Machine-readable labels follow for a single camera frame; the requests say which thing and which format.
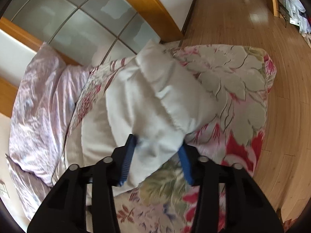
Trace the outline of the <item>lilac crinkled duvet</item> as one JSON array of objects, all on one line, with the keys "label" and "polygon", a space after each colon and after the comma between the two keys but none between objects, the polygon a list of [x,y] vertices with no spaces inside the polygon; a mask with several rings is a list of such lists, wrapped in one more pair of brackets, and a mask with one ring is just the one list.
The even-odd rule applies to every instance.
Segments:
[{"label": "lilac crinkled duvet", "polygon": [[89,75],[89,67],[66,64],[47,43],[26,67],[10,119],[6,160],[28,220],[53,186],[75,104]]}]

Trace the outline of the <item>orange wooden door frame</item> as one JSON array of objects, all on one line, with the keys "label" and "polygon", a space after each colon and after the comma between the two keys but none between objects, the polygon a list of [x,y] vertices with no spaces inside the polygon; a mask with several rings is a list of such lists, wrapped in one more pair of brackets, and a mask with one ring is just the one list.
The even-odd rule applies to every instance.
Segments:
[{"label": "orange wooden door frame", "polygon": [[[12,115],[17,89],[30,59],[44,41],[34,37],[10,22],[4,13],[12,0],[1,0],[1,113]],[[172,42],[182,39],[177,24],[160,0],[126,0],[152,27],[160,41]],[[56,50],[68,64],[81,65]]]}]

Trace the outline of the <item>frosted glass sliding door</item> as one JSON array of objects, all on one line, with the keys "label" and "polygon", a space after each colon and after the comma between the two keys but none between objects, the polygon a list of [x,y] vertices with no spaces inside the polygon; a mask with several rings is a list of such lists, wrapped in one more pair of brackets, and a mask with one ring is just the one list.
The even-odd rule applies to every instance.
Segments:
[{"label": "frosted glass sliding door", "polygon": [[133,56],[160,41],[126,0],[12,0],[4,17],[81,65]]}]

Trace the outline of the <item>floral quilted bedspread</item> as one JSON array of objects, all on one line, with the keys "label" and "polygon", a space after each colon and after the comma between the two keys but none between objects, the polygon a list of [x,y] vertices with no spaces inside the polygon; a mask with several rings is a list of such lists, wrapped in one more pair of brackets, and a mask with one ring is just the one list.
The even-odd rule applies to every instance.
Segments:
[{"label": "floral quilted bedspread", "polygon": [[[215,163],[242,165],[253,174],[265,136],[268,93],[276,68],[262,49],[231,45],[197,45],[166,49],[214,99],[213,120],[185,136]],[[116,73],[133,57],[117,59],[94,68],[76,104],[59,176],[71,164],[84,163],[82,120]],[[114,196],[122,232],[189,232],[195,216],[199,189],[184,179],[177,152],[137,187]]]}]

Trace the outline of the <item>white puffy down jacket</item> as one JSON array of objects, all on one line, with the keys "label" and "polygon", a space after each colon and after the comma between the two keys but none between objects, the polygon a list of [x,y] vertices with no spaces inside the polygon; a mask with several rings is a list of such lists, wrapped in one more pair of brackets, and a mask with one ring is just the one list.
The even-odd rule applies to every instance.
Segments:
[{"label": "white puffy down jacket", "polygon": [[214,99],[195,77],[154,42],[121,68],[82,120],[86,165],[93,165],[136,135],[127,180],[114,196],[137,187],[180,148],[186,135],[213,120]]}]

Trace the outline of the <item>clutter of bags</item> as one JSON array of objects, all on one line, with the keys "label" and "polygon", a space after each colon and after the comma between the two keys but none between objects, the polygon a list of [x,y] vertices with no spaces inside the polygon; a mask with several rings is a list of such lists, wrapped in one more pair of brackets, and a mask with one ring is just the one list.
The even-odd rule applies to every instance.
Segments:
[{"label": "clutter of bags", "polygon": [[310,23],[306,9],[300,0],[286,0],[286,6],[289,11],[290,23],[299,27],[299,33],[310,47]]}]

